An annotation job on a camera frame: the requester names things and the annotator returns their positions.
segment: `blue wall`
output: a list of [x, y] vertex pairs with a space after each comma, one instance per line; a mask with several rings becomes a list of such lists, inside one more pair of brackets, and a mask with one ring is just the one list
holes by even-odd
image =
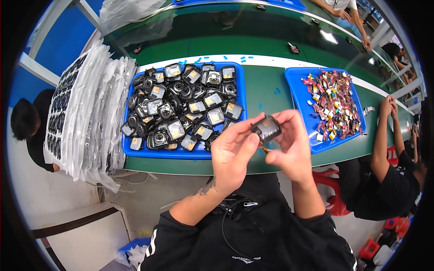
[[[87, 0], [98, 15], [102, 2], [103, 0]], [[77, 7], [66, 9], [48, 32], [35, 60], [60, 76], [80, 55], [94, 30], [95, 27]], [[46, 88], [54, 87], [19, 66], [12, 83], [9, 106], [15, 106], [21, 98], [33, 102]]]

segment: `white t-shirt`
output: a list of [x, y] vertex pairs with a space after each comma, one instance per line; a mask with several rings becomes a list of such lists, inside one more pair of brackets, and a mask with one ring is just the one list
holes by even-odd
[[347, 7], [351, 9], [357, 9], [355, 0], [322, 0], [327, 5], [331, 6], [335, 10], [344, 10]]

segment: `tattoo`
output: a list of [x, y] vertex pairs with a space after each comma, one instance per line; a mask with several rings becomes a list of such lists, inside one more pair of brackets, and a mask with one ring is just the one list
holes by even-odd
[[214, 188], [216, 191], [216, 179], [214, 178], [212, 181], [210, 181], [209, 183], [207, 183], [204, 187], [200, 188], [199, 191], [197, 191], [196, 193], [191, 194], [191, 196], [195, 196], [195, 195], [200, 195], [200, 196], [206, 196], [206, 194], [208, 193], [208, 191]]

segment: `blue plastic tray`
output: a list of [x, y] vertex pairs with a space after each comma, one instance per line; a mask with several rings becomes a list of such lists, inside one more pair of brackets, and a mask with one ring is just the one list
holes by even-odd
[[149, 246], [151, 244], [151, 238], [136, 238], [133, 241], [129, 242], [123, 248], [118, 249], [119, 252], [129, 253], [128, 250], [135, 248], [137, 245], [142, 247], [144, 245]]
[[306, 6], [300, 0], [268, 0], [278, 6], [289, 7], [295, 10], [306, 10]]
[[[331, 72], [333, 70], [336, 70], [337, 72], [345, 72], [346, 74], [349, 74], [346, 70], [342, 70], [342, 69], [330, 69], [330, 68], [322, 68], [322, 69], [326, 72]], [[312, 73], [313, 76], [317, 76], [318, 74], [320, 74], [320, 72], [321, 70], [319, 68], [309, 68], [309, 67], [287, 68], [285, 70], [285, 77], [286, 80], [288, 81], [289, 88], [291, 89], [291, 94], [293, 96], [296, 107], [300, 111], [301, 117], [304, 121], [304, 125], [306, 127], [307, 134], [309, 136], [310, 150], [311, 153], [313, 154], [317, 154], [325, 150], [331, 149], [333, 147], [336, 147], [360, 135], [360, 133], [356, 133], [352, 136], [346, 136], [344, 139], [340, 139], [336, 137], [335, 140], [328, 139], [325, 142], [316, 140], [316, 135], [318, 134], [316, 128], [318, 127], [318, 124], [321, 121], [321, 119], [314, 118], [311, 115], [312, 113], [315, 112], [315, 110], [313, 109], [313, 106], [307, 103], [307, 101], [310, 100], [312, 103], [314, 103], [315, 100], [312, 99], [312, 94], [307, 92], [307, 86], [303, 84], [301, 78], [306, 79], [309, 73]], [[356, 104], [357, 112], [360, 117], [360, 122], [362, 124], [362, 130], [363, 132], [366, 132], [366, 122], [365, 122], [365, 117], [363, 116], [362, 105], [360, 104], [360, 100], [358, 98], [357, 91], [353, 83], [351, 83], [351, 91], [353, 93], [352, 99]]]
[[[212, 63], [194, 63], [198, 67], [202, 67], [203, 64], [214, 64], [216, 66], [216, 69], [219, 70], [224, 66], [235, 66], [235, 70], [237, 72], [237, 80], [235, 81], [235, 85], [237, 85], [237, 103], [240, 104], [244, 111], [241, 113], [240, 121], [245, 121], [247, 119], [247, 103], [246, 103], [246, 88], [244, 85], [244, 70], [243, 67], [235, 62], [212, 62]], [[145, 72], [140, 72], [134, 76], [137, 77], [139, 75], [144, 74]], [[128, 98], [130, 95], [134, 92], [134, 87], [132, 84], [130, 84], [130, 89], [128, 92]], [[128, 108], [125, 108], [125, 116], [124, 116], [124, 122], [127, 121], [127, 115], [129, 113]], [[220, 123], [216, 126], [213, 126], [214, 131], [221, 132], [221, 129], [223, 128], [224, 122]], [[124, 153], [129, 156], [135, 156], [135, 157], [150, 157], [150, 158], [172, 158], [172, 159], [211, 159], [211, 153], [209, 151], [205, 150], [205, 143], [202, 141], [199, 141], [194, 149], [192, 151], [186, 151], [182, 149], [181, 147], [178, 147], [176, 150], [150, 150], [146, 148], [145, 140], [143, 140], [143, 149], [141, 150], [132, 150], [130, 149], [130, 142], [131, 138], [126, 137], [125, 135], [122, 135], [122, 149], [124, 150]]]

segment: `green workbench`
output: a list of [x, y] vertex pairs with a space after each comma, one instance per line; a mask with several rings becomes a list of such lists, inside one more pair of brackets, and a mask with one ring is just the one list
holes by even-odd
[[[329, 16], [324, 10], [305, 0], [308, 12], [322, 18]], [[233, 21], [230, 28], [228, 21]], [[380, 87], [391, 74], [385, 74], [384, 68], [370, 58], [378, 57], [366, 53], [360, 42], [346, 42], [347, 34], [324, 22], [320, 26], [309, 24], [310, 18], [295, 11], [268, 7], [266, 11], [252, 8], [250, 4], [208, 4], [197, 7], [184, 7], [157, 14], [147, 21], [129, 24], [105, 37], [105, 43], [118, 48], [122, 46], [128, 55], [136, 58], [139, 65], [159, 61], [185, 58], [190, 56], [245, 54], [273, 56], [295, 59], [328, 67], [346, 69], [351, 75], [381, 88], [393, 92], [392, 85]], [[155, 29], [164, 29], [162, 23], [171, 23], [166, 33], [153, 33]], [[333, 33], [337, 44], [325, 40], [320, 31]], [[296, 44], [299, 55], [291, 54], [287, 42]], [[142, 43], [145, 48], [138, 55], [132, 50]], [[116, 51], [114, 57], [124, 54]], [[290, 89], [284, 77], [284, 69], [269, 66], [248, 65], [244, 63], [246, 82], [247, 114], [254, 117], [260, 112], [271, 114], [293, 108]], [[378, 110], [383, 96], [374, 91], [356, 86], [362, 107], [373, 106], [365, 116], [366, 135], [312, 155], [312, 165], [324, 165], [361, 157], [372, 152]], [[408, 123], [413, 117], [403, 108], [398, 111], [403, 138], [410, 138]], [[388, 146], [393, 145], [393, 134], [388, 128]], [[279, 168], [265, 164], [265, 154], [258, 150], [247, 166], [247, 173], [269, 173], [280, 171]], [[166, 174], [212, 175], [211, 160], [176, 160], [128, 156], [125, 163], [128, 170]]]

